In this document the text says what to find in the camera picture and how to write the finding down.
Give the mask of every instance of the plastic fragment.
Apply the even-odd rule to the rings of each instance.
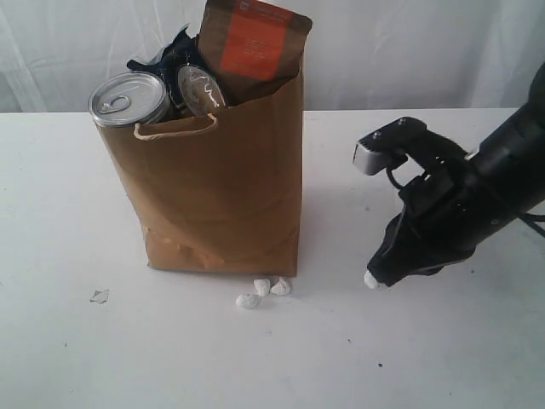
[[[252,309],[259,304],[259,296],[256,294],[241,294],[237,297],[237,306],[240,308]]]
[[[257,290],[257,295],[259,297],[264,297],[271,290],[271,281],[268,279],[255,279],[254,287]]]
[[[91,297],[90,301],[103,304],[104,302],[108,301],[109,295],[110,290],[95,291],[95,294]]]
[[[290,291],[291,285],[288,281],[285,280],[284,277],[279,277],[278,283],[276,283],[271,289],[271,293],[277,296],[285,296],[287,294],[290,294]]]

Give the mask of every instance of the packaged food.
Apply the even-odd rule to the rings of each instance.
[[[196,117],[204,117],[226,107],[220,86],[198,66],[182,66],[178,71],[178,87],[187,108]]]
[[[236,105],[297,75],[312,26],[304,15],[257,0],[208,0],[198,50]]]
[[[169,116],[163,82],[148,72],[126,72],[110,78],[89,98],[89,112],[103,128],[155,124]]]
[[[190,38],[187,26],[183,27],[174,41],[162,52],[159,52],[149,63],[142,64],[135,60],[127,63],[131,71],[150,72],[160,77],[167,89],[172,104],[177,111],[183,110],[185,103],[178,87],[178,70],[181,66],[191,64],[206,70],[206,64],[197,50],[197,38]]]

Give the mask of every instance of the orange label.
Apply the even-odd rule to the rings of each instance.
[[[221,69],[268,81],[275,77],[293,13],[257,0],[237,0]]]

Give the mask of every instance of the pull tab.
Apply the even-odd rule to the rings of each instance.
[[[109,102],[104,102],[97,111],[100,113],[114,113],[130,107],[130,98],[127,95],[116,95]]]

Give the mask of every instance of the tin can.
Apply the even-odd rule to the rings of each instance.
[[[178,88],[187,108],[196,117],[205,117],[226,108],[220,86],[210,74],[198,66],[187,64],[180,68]]]
[[[89,98],[89,112],[104,128],[155,124],[169,116],[170,99],[161,79],[148,72],[110,78]]]

